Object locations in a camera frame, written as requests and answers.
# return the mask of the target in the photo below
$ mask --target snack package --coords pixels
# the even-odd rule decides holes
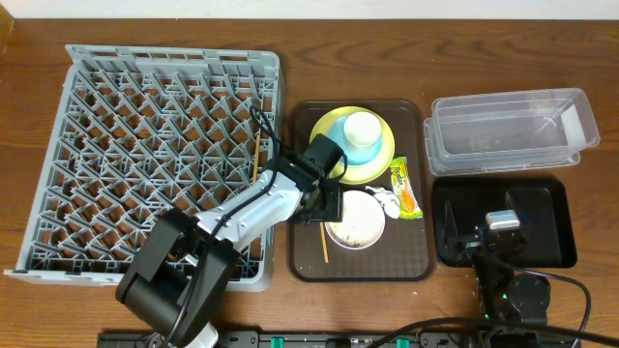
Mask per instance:
[[[410,187],[406,157],[396,158],[389,164],[391,168],[391,186],[399,199],[399,218],[422,218],[424,213]]]

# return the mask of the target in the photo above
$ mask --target black tray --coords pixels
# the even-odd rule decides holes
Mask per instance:
[[[396,140],[396,157],[407,157],[415,196],[422,210],[428,209],[423,118],[417,106],[408,101],[301,103],[293,110],[294,150],[302,152],[308,147],[311,129],[320,117],[334,108],[350,105],[368,108],[390,125]],[[390,189],[390,173],[387,169],[368,185]],[[345,189],[363,189],[364,186],[347,186]],[[373,246],[363,250],[338,246],[326,235],[329,263],[325,264],[319,225],[289,224],[288,268],[295,277],[307,282],[422,280],[436,267],[431,226],[428,218],[403,220],[386,217],[383,235]]]
[[[432,210],[436,247],[442,263],[471,267],[457,260],[457,248],[447,243],[454,228],[473,234],[486,213],[513,209],[526,241],[524,251],[511,256],[520,267],[570,268],[576,263],[574,232],[565,188],[554,178],[441,178],[434,182]]]

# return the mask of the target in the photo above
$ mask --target white backdrop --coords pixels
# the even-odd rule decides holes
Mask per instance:
[[[15,18],[619,19],[619,0],[0,0]]]

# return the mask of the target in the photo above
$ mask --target yellow plate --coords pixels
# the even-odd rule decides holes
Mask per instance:
[[[344,106],[339,107],[337,109],[333,109],[327,112],[324,116],[316,122],[313,129],[311,130],[311,136],[309,137],[309,142],[311,142],[317,134],[324,134],[326,136],[329,135],[329,129],[333,125],[333,123],[339,119],[340,117],[345,117],[352,115],[355,112],[369,112],[370,114],[376,116],[378,121],[380,121],[380,127],[382,129],[382,137],[383,144],[380,147],[380,152],[375,159],[369,161],[366,164],[362,165],[348,165],[348,169],[346,170],[346,174],[344,174],[343,178],[341,178],[340,182],[348,185],[360,185],[368,183],[376,178],[378,178],[382,173],[389,168],[389,163],[394,158],[394,152],[396,151],[396,141],[394,140],[394,134],[391,132],[391,128],[382,119],[382,117],[378,116],[375,112],[368,110],[366,108],[358,107],[358,106]],[[341,162],[336,164],[336,167],[331,172],[331,177],[336,177],[344,170],[344,165]]]

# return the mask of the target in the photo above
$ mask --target green tape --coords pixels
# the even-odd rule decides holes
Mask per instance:
[[[410,341],[408,339],[399,339],[396,341],[397,348],[410,348]]]
[[[271,348],[283,348],[283,338],[282,337],[271,338]]]

